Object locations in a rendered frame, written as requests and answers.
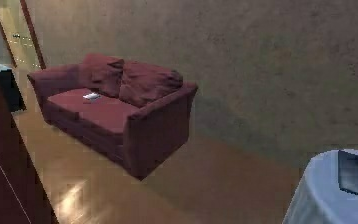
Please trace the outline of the dark red sofa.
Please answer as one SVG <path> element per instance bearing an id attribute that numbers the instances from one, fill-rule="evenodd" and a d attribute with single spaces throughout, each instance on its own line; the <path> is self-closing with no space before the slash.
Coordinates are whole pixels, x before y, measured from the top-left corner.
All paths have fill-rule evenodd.
<path id="1" fill-rule="evenodd" d="M 89 53 L 28 79 L 45 122 L 139 180 L 188 141 L 198 86 L 173 69 Z M 93 92 L 101 97 L 83 99 Z"/>

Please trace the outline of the small white remote control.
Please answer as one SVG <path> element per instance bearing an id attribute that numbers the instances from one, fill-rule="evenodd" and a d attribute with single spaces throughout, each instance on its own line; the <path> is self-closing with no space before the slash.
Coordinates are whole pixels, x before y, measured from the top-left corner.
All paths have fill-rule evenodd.
<path id="1" fill-rule="evenodd" d="M 93 93 L 89 93 L 89 94 L 84 95 L 83 99 L 92 101 L 92 100 L 96 100 L 96 99 L 98 99 L 100 97 L 101 97 L 100 94 L 93 92 Z"/>

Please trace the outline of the pale blue round table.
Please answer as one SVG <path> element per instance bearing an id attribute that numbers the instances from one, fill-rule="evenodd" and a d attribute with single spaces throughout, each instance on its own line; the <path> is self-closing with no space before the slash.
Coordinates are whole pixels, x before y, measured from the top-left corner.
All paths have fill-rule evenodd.
<path id="1" fill-rule="evenodd" d="M 281 224 L 358 224 L 358 195 L 339 187 L 338 154 L 310 159 Z"/>

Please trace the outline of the black side table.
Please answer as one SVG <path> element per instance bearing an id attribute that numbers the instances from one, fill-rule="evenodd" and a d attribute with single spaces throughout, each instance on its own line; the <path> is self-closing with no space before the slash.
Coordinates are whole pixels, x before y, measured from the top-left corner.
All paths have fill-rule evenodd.
<path id="1" fill-rule="evenodd" d="M 0 87 L 11 112 L 26 109 L 14 72 L 4 64 L 0 64 Z"/>

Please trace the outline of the brown framed doorway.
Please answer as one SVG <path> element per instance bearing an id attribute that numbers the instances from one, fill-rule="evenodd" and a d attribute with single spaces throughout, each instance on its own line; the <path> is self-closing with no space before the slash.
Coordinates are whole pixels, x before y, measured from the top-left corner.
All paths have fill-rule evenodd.
<path id="1" fill-rule="evenodd" d="M 25 0 L 0 0 L 0 32 L 13 67 L 46 68 Z"/>

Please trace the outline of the black laptop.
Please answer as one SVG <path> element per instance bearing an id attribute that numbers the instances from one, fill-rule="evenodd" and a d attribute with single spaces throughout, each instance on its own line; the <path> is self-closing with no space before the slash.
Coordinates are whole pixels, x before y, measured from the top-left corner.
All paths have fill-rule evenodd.
<path id="1" fill-rule="evenodd" d="M 358 196 L 358 155 L 340 150 L 337 161 L 339 188 Z"/>

